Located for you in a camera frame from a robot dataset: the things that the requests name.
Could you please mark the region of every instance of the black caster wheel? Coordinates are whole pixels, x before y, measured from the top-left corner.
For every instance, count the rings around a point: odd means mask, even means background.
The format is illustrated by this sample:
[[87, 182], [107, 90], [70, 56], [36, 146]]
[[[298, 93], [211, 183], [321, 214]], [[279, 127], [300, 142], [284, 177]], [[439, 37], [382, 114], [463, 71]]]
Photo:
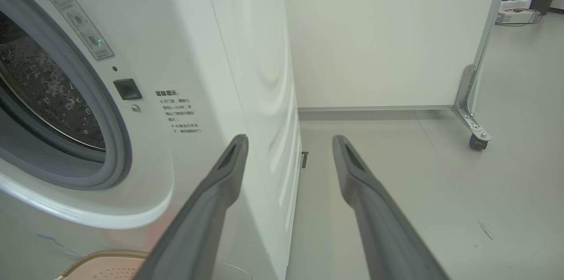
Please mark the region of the black caster wheel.
[[470, 137], [470, 148], [473, 148], [475, 150], [484, 150], [487, 146], [487, 141], [480, 140], [474, 135]]

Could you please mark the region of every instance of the white electronic equipment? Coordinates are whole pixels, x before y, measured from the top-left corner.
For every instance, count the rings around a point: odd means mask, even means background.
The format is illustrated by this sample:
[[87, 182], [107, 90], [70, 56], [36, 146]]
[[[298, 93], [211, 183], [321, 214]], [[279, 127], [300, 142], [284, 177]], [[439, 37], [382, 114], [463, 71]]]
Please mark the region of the white electronic equipment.
[[0, 12], [0, 215], [53, 244], [37, 260], [40, 246], [10, 248], [3, 275], [151, 250], [244, 133], [217, 266], [284, 280], [301, 159], [284, 0], [0, 0]]
[[498, 11], [495, 24], [538, 23], [540, 18], [538, 11]]
[[500, 11], [507, 11], [509, 9], [529, 9], [531, 0], [504, 0], [499, 7]]

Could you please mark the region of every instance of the white partition panel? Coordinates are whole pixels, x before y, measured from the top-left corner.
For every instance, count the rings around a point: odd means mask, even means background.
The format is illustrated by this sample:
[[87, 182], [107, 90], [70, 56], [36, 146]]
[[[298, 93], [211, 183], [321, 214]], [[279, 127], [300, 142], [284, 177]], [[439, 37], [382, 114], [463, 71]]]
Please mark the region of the white partition panel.
[[452, 106], [491, 4], [286, 0], [298, 106]]

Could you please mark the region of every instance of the washing machine door opening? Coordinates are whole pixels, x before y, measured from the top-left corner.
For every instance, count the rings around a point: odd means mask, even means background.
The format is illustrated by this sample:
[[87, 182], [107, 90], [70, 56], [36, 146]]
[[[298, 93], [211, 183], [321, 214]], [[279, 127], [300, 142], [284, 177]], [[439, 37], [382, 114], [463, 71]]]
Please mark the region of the washing machine door opening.
[[129, 137], [115, 102], [33, 0], [0, 0], [0, 125], [0, 158], [52, 184], [99, 190], [129, 171]]

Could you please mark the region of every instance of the gray floor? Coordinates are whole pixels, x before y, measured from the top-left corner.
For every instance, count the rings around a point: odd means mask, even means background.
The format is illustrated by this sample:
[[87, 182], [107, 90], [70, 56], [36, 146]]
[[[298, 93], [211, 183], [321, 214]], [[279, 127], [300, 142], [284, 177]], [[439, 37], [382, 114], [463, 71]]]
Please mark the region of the gray floor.
[[468, 147], [449, 111], [301, 114], [309, 154], [287, 279], [368, 279], [334, 134], [349, 138], [453, 280], [562, 279], [563, 46], [564, 15], [494, 27], [476, 111], [494, 138], [485, 151]]

